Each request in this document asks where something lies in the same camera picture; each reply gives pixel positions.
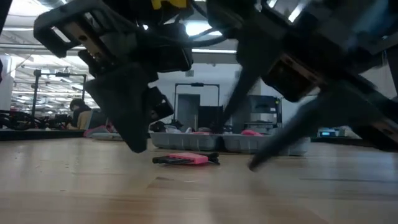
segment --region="wooden table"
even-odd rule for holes
[[[221,166],[160,166],[164,151],[90,139],[0,142],[4,224],[397,223],[397,156],[312,144],[259,172],[249,156]]]

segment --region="door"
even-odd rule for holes
[[[178,94],[177,119],[183,124],[181,131],[187,128],[197,129],[200,95]]]

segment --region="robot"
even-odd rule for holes
[[[148,84],[158,74],[189,70],[193,47],[226,39],[238,41],[236,59],[242,70],[218,127],[259,78],[292,102],[320,89],[262,146],[249,163],[251,170],[320,127],[349,126],[376,148],[396,151],[397,105],[358,74],[385,56],[392,69],[396,64],[397,1],[306,1],[294,22],[265,0],[207,0],[206,9],[193,0],[71,1],[40,15],[34,36],[58,57],[85,46],[78,55],[95,77],[86,90],[134,152],[146,149],[149,123],[173,113],[159,89]],[[193,10],[212,28],[189,37],[179,20]],[[172,18],[175,22],[166,24]],[[215,30],[222,36],[195,40]],[[151,111],[158,115],[155,119]]]

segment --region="ceiling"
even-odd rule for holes
[[[29,111],[32,105],[33,84],[35,69],[42,69],[42,73],[70,72],[72,74],[86,74],[88,79],[93,78],[88,74],[88,67],[76,56],[76,52],[66,58],[57,58],[48,50],[32,50],[28,48],[10,49],[4,44],[24,44],[39,46],[34,39],[32,26],[35,18],[48,11],[48,8],[39,3],[41,0],[13,0],[7,17],[5,28],[0,36],[0,54],[8,54],[13,58],[17,67],[15,71],[15,83],[12,105],[20,110]],[[299,0],[270,0],[276,11],[286,14],[292,12]],[[198,1],[205,9],[205,2]],[[185,21],[187,33],[195,35],[210,26],[199,15],[194,14],[189,21]],[[193,65],[194,76],[186,77],[183,72],[160,74],[160,80],[164,82],[232,82],[234,74],[239,70],[234,53],[236,42],[227,40],[221,44],[207,47],[206,49],[194,49]],[[39,79],[39,94],[37,109],[45,114],[66,113],[70,100],[81,97],[83,84],[82,76],[59,78],[53,75],[43,75]],[[95,102],[86,95],[86,102],[91,107],[96,107]]]

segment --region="person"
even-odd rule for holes
[[[77,130],[78,127],[78,119],[81,112],[91,111],[91,108],[86,105],[85,101],[82,99],[73,99],[70,102],[69,108],[73,111],[73,120],[68,124],[67,129],[69,130]]]

